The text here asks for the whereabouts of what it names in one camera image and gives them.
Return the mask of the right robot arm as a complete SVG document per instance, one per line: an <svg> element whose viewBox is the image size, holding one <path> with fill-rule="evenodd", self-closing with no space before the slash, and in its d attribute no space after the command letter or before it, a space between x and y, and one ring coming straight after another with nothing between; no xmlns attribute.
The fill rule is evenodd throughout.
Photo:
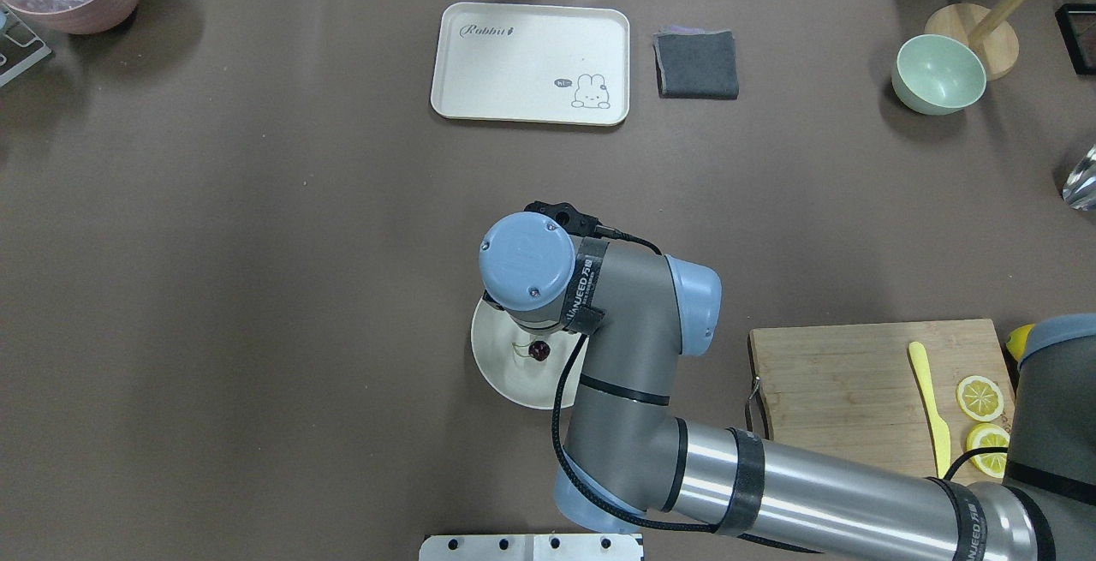
<svg viewBox="0 0 1096 561"><path fill-rule="evenodd" d="M587 529L713 534L856 560L1092 560L1093 313L1031 327L998 482L905 476L674 414L680 359L712 345L712 268L517 211L479 242L483 300L566 331L558 510Z"/></svg>

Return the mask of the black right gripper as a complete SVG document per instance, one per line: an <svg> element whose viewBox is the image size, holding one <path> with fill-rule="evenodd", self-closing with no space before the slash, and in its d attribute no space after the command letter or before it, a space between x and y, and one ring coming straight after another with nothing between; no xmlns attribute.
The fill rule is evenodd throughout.
<svg viewBox="0 0 1096 561"><path fill-rule="evenodd" d="M555 224L563 228L569 236L576 237L598 237L600 219L594 215L579 211L570 203L561 202L549 205L547 202L534 201L524 207L524 211L538 213L551 218Z"/></svg>

